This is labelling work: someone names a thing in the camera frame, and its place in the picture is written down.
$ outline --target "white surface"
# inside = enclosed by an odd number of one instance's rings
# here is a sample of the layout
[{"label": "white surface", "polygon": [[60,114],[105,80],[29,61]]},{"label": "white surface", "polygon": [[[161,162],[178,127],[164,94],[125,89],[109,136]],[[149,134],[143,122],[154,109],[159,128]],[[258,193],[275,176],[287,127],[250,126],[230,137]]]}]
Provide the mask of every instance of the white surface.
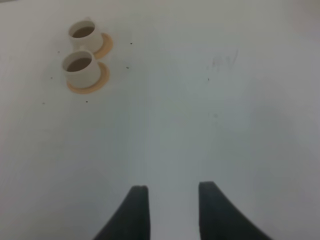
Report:
[{"label": "white surface", "polygon": [[[111,79],[77,95],[60,66],[86,16]],[[317,0],[1,3],[0,239],[89,240],[142,184],[152,240],[199,239],[200,181],[319,239],[319,29]]]}]

